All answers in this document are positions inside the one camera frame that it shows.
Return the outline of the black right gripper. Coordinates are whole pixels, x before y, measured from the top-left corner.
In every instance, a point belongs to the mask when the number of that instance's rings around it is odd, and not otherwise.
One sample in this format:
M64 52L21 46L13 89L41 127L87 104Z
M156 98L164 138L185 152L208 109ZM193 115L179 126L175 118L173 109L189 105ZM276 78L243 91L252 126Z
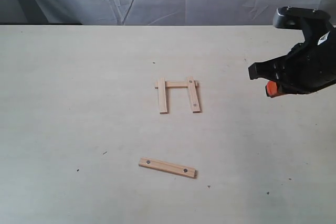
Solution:
M276 82L266 84L266 95L270 98L314 93L335 84L335 27L331 24L301 24L290 28L301 30L304 42L296 44L284 60L255 62L248 67L250 80L282 78L282 93Z

